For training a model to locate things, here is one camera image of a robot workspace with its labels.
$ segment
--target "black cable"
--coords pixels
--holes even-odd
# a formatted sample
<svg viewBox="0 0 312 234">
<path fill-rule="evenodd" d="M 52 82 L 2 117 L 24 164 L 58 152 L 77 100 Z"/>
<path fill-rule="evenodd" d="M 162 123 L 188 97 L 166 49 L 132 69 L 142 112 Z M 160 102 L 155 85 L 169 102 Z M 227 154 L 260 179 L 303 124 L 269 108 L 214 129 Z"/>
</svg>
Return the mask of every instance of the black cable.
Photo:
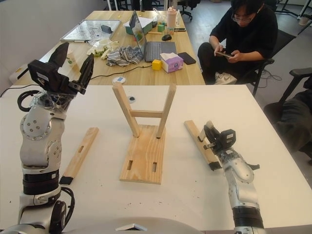
<svg viewBox="0 0 312 234">
<path fill-rule="evenodd" d="M 19 106 L 19 109 L 21 111 L 24 111 L 24 112 L 29 112 L 30 111 L 30 107 L 23 107 L 21 105 L 21 103 L 24 101 L 25 98 L 27 98 L 28 96 L 33 96 L 35 94 L 39 93 L 38 90 L 29 90 L 29 91 L 26 91 L 24 93 L 22 93 L 19 98 L 18 98 L 18 106 Z"/>
<path fill-rule="evenodd" d="M 23 89 L 23 88 L 27 88 L 29 86 L 39 86 L 38 84 L 29 84 L 29 85 L 26 85 L 26 86 L 23 86 L 23 87 L 14 87 L 14 88 L 7 88 L 6 90 L 4 90 L 1 95 L 0 95 L 0 98 L 3 96 L 3 94 L 8 91 L 9 89 Z"/>
<path fill-rule="evenodd" d="M 72 217 L 72 214 L 74 212 L 74 208 L 75 208 L 75 197 L 74 197 L 74 192 L 73 190 L 71 190 L 70 188 L 67 187 L 61 187 L 61 190 L 66 192 L 70 197 L 71 197 L 71 201 L 70 201 L 70 206 L 68 206 L 69 210 L 68 213 L 66 215 L 65 218 L 65 227 L 67 225 L 67 223 L 69 222 L 70 218 Z"/>
<path fill-rule="evenodd" d="M 264 69 L 263 72 L 262 72 L 262 75 L 263 75 L 263 73 L 264 74 L 265 73 L 269 73 L 269 76 L 268 77 L 261 77 L 261 79 L 265 80 L 265 86 L 263 86 L 263 87 L 258 86 L 258 88 L 260 88 L 260 89 L 266 88 L 268 86 L 268 79 L 275 79 L 276 81 L 281 81 L 282 80 L 282 77 L 276 76 L 276 75 L 272 75 L 272 73 L 269 72 L 268 70 Z"/>
<path fill-rule="evenodd" d="M 112 73 L 112 74 L 109 74 L 109 75 L 99 75 L 99 76 L 96 76 L 96 77 L 92 77 L 91 79 L 95 79 L 95 78 L 98 78 L 98 77 L 110 77 L 110 76 L 112 76 L 112 75 L 117 75 L 117 74 L 124 74 L 124 73 L 126 73 L 126 72 L 133 71 L 133 70 L 136 69 L 136 68 L 147 68 L 147 67 L 151 67 L 151 65 L 146 66 L 146 67 L 144 67 L 144 66 L 135 67 L 135 68 L 132 68 L 132 69 L 130 69 L 130 70 L 128 70 L 128 71 L 125 71 L 125 72 L 116 72 L 116 73 Z"/>
</svg>

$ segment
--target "striped cloth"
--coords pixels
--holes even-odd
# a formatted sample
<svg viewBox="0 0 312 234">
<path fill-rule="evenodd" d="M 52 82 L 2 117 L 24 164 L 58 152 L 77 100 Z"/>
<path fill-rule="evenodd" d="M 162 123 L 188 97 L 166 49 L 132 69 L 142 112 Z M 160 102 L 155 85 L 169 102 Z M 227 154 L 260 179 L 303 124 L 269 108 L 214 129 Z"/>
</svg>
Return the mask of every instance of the striped cloth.
<svg viewBox="0 0 312 234">
<path fill-rule="evenodd" d="M 106 64 L 109 66 L 127 66 L 130 63 L 138 64 L 143 58 L 139 47 L 120 47 L 107 55 Z"/>
</svg>

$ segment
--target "laptop screen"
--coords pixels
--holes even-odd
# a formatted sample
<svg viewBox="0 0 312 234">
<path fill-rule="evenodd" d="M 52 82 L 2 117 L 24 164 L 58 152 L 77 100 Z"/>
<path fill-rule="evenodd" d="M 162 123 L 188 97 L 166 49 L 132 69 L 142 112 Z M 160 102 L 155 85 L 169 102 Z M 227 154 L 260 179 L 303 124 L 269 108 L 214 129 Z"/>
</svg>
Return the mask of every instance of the laptop screen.
<svg viewBox="0 0 312 234">
<path fill-rule="evenodd" d="M 144 56 L 144 50 L 146 46 L 146 37 L 143 33 L 143 29 L 140 21 L 138 20 L 138 16 L 136 11 L 133 11 L 132 17 L 129 22 L 130 28 L 132 29 L 133 35 L 136 38 L 136 42 Z"/>
</svg>

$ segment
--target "white wall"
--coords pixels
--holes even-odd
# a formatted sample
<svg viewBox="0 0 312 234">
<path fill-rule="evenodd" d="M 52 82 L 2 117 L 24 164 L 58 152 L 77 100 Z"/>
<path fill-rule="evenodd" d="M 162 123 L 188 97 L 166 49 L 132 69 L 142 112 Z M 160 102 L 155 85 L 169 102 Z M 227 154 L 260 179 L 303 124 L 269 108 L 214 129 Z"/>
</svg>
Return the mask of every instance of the white wall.
<svg viewBox="0 0 312 234">
<path fill-rule="evenodd" d="M 0 92 L 20 65 L 41 58 L 103 0 L 6 0 L 0 2 Z"/>
</svg>

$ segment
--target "pink tissue box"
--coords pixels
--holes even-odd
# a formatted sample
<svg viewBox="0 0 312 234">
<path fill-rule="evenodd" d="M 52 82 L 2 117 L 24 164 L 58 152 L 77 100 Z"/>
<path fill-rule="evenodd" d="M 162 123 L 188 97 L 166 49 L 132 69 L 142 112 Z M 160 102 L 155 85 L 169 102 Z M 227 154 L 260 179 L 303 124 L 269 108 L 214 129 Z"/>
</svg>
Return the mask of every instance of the pink tissue box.
<svg viewBox="0 0 312 234">
<path fill-rule="evenodd" d="M 175 72 L 183 68 L 183 59 L 176 55 L 175 53 L 171 54 L 160 54 L 162 61 L 162 68 L 167 72 Z"/>
</svg>

